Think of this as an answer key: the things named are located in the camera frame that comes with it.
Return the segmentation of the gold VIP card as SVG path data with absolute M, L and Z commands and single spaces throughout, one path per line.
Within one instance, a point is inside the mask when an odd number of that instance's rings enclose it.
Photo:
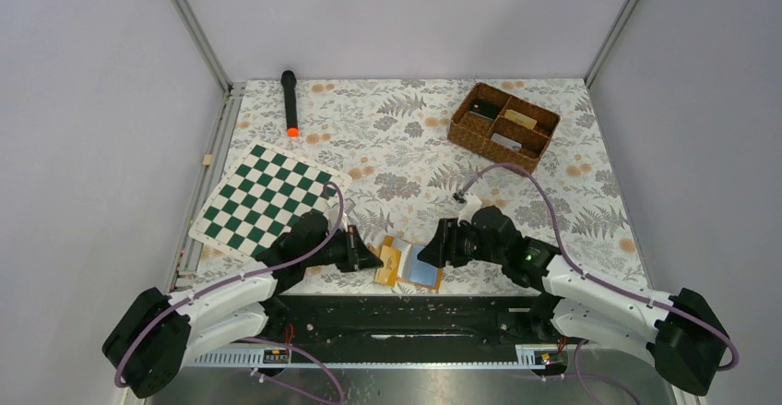
M 512 121 L 514 124 L 523 126 L 524 128 L 529 130 L 533 130 L 538 123 L 538 121 L 535 120 L 534 118 L 525 115 L 523 113 L 520 113 L 516 110 L 510 110 L 510 109 L 505 110 L 503 117 Z

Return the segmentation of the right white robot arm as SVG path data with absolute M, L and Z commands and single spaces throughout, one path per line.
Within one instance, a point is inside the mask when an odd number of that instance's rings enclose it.
M 647 291 L 572 267 L 559 247 L 523 235 L 496 207 L 480 208 L 470 220 L 439 220 L 417 258 L 438 268 L 497 264 L 513 283 L 539 292 L 528 319 L 534 338 L 585 339 L 631 354 L 695 396 L 707 394 L 728 348 L 727 332 L 701 294 Z

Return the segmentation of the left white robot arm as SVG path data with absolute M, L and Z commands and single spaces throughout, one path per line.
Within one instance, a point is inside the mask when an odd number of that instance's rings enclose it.
M 328 265 L 353 272 L 380 268 L 383 262 L 356 226 L 332 229 L 323 214 L 307 213 L 229 276 L 190 292 L 141 292 L 101 352 L 122 386 L 140 399 L 150 397 L 203 354 L 245 338 L 280 338 L 287 319 L 278 295 L 301 282 L 309 267 Z

